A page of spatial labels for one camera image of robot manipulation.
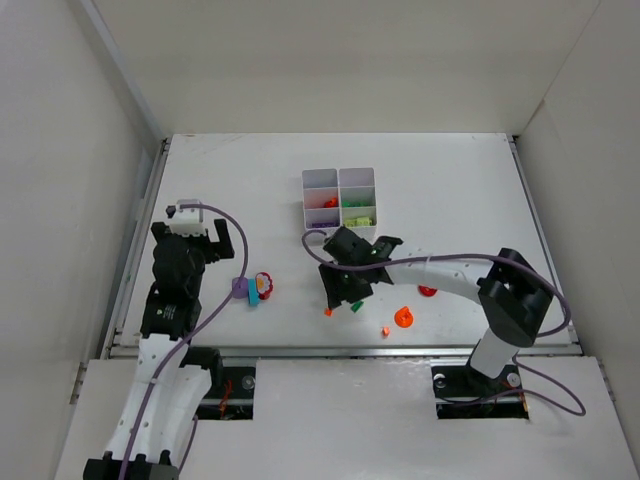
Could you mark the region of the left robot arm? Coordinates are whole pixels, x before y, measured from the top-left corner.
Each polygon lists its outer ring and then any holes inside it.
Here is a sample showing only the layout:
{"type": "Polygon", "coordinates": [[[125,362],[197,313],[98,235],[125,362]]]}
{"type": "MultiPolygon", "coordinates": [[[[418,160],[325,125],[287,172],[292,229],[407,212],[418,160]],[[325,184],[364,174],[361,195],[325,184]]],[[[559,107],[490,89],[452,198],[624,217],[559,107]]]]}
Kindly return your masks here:
{"type": "Polygon", "coordinates": [[[210,239],[200,217],[155,222],[153,282],[145,301],[134,379],[104,453],[86,479],[176,479],[193,440],[196,411],[222,365],[217,350],[191,344],[207,265],[235,252],[225,220],[210,239]]]}

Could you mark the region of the orange round lego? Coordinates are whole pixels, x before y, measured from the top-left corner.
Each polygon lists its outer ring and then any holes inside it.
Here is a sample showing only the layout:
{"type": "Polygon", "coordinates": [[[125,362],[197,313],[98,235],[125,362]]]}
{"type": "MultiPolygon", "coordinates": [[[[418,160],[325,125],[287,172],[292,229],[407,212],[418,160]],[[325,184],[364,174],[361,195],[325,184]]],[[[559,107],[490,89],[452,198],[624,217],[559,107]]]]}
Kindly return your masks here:
{"type": "Polygon", "coordinates": [[[394,322],[400,328],[410,328],[413,325],[414,316],[408,306],[404,306],[395,312],[394,322]]]}

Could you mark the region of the green number lego brick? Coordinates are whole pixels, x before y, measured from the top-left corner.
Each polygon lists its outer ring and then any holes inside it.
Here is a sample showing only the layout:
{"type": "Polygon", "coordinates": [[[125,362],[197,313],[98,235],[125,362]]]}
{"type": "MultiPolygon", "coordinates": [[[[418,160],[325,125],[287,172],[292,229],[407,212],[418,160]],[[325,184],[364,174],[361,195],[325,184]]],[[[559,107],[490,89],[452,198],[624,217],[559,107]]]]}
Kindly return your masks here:
{"type": "Polygon", "coordinates": [[[342,207],[343,208],[363,208],[363,207],[367,207],[367,203],[366,202],[351,202],[351,201],[344,201],[342,202],[342,207]]]}

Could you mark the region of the left white divided container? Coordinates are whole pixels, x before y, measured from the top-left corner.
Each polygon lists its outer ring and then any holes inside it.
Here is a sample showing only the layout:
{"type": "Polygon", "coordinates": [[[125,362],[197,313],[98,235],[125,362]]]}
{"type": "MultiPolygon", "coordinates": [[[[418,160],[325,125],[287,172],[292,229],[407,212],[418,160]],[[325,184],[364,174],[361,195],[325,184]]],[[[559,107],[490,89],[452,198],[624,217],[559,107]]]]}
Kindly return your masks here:
{"type": "Polygon", "coordinates": [[[338,171],[335,168],[303,170],[301,180],[305,231],[320,230],[327,235],[333,234],[341,223],[340,207],[329,209],[323,204],[332,197],[339,201],[338,171]],[[339,225],[329,229],[309,228],[314,222],[336,222],[339,225]]]}

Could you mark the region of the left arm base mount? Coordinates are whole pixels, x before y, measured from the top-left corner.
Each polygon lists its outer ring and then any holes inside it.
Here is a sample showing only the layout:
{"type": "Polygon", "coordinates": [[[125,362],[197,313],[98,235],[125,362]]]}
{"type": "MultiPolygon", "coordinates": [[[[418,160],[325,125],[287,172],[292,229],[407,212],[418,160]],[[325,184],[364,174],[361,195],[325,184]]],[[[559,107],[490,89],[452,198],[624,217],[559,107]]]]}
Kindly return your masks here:
{"type": "Polygon", "coordinates": [[[196,410],[200,421],[252,420],[257,383],[256,360],[218,355],[212,386],[196,410]]]}

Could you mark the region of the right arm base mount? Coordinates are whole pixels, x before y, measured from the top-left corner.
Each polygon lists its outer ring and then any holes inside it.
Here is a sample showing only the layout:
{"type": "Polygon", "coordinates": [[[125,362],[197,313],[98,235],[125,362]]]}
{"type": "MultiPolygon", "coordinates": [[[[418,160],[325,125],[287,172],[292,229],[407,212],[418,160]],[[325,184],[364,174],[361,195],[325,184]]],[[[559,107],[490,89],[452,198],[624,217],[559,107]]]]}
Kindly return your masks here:
{"type": "Polygon", "coordinates": [[[496,379],[462,364],[434,363],[431,375],[439,420],[529,418],[520,372],[513,364],[496,379]]]}

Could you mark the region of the teal lego brick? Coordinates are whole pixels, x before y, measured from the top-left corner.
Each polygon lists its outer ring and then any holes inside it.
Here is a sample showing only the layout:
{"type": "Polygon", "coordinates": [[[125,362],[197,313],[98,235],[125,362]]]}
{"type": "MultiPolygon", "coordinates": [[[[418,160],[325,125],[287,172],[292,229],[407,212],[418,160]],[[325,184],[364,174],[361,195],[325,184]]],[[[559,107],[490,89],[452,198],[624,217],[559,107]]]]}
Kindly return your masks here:
{"type": "Polygon", "coordinates": [[[257,306],[261,299],[259,296],[259,292],[257,289],[257,283],[254,278],[250,278],[247,282],[247,292],[248,292],[248,303],[250,306],[257,306]]]}

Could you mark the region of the small green lego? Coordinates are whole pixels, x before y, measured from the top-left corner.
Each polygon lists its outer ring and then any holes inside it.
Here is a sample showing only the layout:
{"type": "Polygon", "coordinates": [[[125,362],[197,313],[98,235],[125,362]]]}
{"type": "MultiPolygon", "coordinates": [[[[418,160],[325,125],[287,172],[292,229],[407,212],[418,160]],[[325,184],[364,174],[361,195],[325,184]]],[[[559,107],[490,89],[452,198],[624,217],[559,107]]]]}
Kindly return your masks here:
{"type": "Polygon", "coordinates": [[[363,301],[358,301],[358,302],[356,302],[356,303],[351,305],[351,311],[353,313],[356,313],[362,308],[363,305],[364,305],[363,301]]]}

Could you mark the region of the purple arch lego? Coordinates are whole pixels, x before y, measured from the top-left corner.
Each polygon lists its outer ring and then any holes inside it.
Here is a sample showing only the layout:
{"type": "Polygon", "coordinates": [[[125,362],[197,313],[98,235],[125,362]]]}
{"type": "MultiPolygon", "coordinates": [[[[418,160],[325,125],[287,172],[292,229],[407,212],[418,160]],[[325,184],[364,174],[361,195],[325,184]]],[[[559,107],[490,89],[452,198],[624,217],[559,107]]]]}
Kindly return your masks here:
{"type": "Polygon", "coordinates": [[[246,277],[236,277],[232,279],[232,297],[234,299],[245,299],[249,295],[249,281],[246,277]]]}

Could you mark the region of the purple lego stack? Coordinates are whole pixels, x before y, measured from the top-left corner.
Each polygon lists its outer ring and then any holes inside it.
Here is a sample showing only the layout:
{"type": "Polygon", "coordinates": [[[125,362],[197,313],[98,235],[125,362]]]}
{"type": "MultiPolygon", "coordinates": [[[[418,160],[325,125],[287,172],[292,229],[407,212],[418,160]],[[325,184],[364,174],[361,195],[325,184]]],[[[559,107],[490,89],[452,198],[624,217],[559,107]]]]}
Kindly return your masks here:
{"type": "Polygon", "coordinates": [[[314,222],[311,224],[309,228],[311,229],[329,229],[338,227],[338,223],[336,222],[314,222]]]}

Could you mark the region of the red round lego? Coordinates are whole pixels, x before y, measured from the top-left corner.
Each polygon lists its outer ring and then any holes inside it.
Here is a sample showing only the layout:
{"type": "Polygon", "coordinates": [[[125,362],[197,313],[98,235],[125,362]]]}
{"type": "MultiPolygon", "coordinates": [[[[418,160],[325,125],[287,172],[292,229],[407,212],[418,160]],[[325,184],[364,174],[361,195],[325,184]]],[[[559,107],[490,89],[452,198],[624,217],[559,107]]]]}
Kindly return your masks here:
{"type": "Polygon", "coordinates": [[[424,297],[433,297],[438,292],[438,290],[435,289],[435,288],[431,288],[431,287],[423,286],[423,285],[420,285],[418,287],[418,291],[424,297]]]}

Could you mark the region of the right white divided container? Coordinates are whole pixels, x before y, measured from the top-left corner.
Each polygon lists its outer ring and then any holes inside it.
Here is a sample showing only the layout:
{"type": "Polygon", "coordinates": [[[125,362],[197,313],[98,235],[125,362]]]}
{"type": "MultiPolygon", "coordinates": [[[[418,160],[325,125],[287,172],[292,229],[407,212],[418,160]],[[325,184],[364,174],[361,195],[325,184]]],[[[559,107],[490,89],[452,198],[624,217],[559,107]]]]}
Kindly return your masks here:
{"type": "Polygon", "coordinates": [[[341,225],[371,242],[378,224],[374,169],[339,169],[338,192],[341,225]]]}

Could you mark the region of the white divided container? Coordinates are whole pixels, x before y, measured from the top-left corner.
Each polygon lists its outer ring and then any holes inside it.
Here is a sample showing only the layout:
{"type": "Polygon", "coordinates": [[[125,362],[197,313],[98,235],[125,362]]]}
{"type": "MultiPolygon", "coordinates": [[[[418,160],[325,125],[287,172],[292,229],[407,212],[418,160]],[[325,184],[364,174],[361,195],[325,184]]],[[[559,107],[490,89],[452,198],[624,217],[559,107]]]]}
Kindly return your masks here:
{"type": "Polygon", "coordinates": [[[371,242],[378,224],[374,169],[339,169],[338,192],[341,225],[371,242]]]}
{"type": "Polygon", "coordinates": [[[303,170],[301,180],[305,231],[320,230],[327,235],[333,234],[341,223],[340,207],[329,209],[323,204],[332,197],[339,201],[338,171],[335,168],[303,170]],[[329,229],[309,228],[314,222],[336,222],[339,225],[329,229]]]}

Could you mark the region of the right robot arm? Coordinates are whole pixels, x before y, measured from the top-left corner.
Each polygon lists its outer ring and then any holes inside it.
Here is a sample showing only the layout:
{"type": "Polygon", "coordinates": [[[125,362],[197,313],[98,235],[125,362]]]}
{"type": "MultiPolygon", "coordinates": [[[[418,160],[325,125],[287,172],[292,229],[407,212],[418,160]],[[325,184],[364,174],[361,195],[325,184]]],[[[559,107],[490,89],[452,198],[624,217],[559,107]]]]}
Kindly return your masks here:
{"type": "Polygon", "coordinates": [[[319,265],[327,306],[334,310],[373,294],[375,284],[421,286],[479,305],[487,330],[474,347],[468,368],[497,379],[520,350],[531,347],[554,298],[552,286],[519,252],[497,255],[430,255],[397,237],[374,242],[341,227],[323,245],[330,256],[319,265]]]}

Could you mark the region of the aluminium rail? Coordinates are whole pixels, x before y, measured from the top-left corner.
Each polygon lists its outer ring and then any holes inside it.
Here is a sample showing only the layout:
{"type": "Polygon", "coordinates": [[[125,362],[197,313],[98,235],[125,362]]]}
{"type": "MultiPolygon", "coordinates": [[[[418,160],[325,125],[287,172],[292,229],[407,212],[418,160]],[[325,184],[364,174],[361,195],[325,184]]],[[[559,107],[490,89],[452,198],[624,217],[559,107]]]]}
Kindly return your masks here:
{"type": "MultiPolygon", "coordinates": [[[[116,336],[110,346],[103,349],[101,359],[125,359],[137,357],[138,347],[118,343],[121,335],[116,336]]],[[[373,358],[373,357],[467,357],[471,354],[470,346],[433,347],[390,346],[390,347],[214,347],[224,357],[234,358],[373,358]]],[[[522,356],[541,357],[579,357],[583,350],[579,343],[565,345],[542,345],[520,350],[522,356]]]]}

